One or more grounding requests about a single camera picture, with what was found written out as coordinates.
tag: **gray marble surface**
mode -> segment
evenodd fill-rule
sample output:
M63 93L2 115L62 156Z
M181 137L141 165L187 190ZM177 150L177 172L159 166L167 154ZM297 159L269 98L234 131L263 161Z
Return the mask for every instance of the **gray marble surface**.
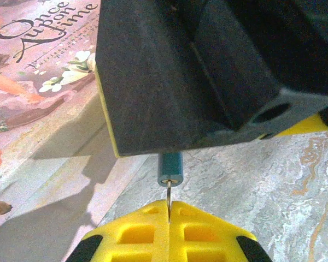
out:
M251 231L273 261L328 261L328 132L184 153L181 200ZM150 156L102 219L110 222L166 191Z

